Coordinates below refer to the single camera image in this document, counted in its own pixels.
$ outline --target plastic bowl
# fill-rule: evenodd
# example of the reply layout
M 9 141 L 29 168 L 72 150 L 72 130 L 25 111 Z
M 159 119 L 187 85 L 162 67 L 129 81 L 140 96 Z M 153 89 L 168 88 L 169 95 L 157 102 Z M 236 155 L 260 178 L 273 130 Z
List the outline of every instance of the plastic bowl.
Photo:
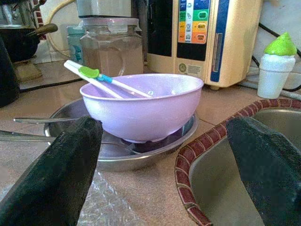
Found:
M 204 85 L 201 79 L 178 74 L 138 74 L 115 77 L 153 98 L 134 97 L 105 84 L 124 99 L 111 98 L 92 84 L 80 89 L 92 118 L 112 135 L 133 143 L 160 141 L 176 132 L 194 114 Z

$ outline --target countertop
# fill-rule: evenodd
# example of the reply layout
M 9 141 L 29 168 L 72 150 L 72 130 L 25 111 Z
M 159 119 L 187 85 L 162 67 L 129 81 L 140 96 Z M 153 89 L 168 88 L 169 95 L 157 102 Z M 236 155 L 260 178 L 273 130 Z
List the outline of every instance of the countertop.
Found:
M 47 78 L 68 75 L 62 63 L 39 66 Z M 22 93 L 13 103 L 0 108 L 0 129 L 43 135 L 43 125 L 20 124 L 14 117 L 49 117 L 62 105 L 81 97 L 85 81 Z M 256 90 L 241 86 L 211 90 L 204 86 L 197 108 L 199 127 L 183 145 L 202 135 L 244 106 L 260 99 Z M 1 192 L 18 179 L 46 148 L 46 143 L 0 142 Z M 148 225 L 196 225 L 188 216 L 175 185 L 174 164 L 177 152 L 157 164 L 126 172 L 103 172 L 104 178 Z

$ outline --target appliance label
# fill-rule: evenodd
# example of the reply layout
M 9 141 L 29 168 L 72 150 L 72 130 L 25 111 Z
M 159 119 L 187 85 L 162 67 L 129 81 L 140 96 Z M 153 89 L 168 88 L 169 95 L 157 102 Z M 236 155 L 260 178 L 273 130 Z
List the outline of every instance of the appliance label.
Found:
M 180 0 L 178 42 L 205 44 L 210 0 Z

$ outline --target glass jar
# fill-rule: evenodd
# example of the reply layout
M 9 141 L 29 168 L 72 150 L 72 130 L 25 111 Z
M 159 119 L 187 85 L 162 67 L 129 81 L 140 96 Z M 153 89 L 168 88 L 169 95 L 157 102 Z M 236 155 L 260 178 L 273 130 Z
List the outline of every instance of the glass jar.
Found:
M 136 18 L 83 18 L 85 64 L 111 77 L 143 73 L 138 23 Z

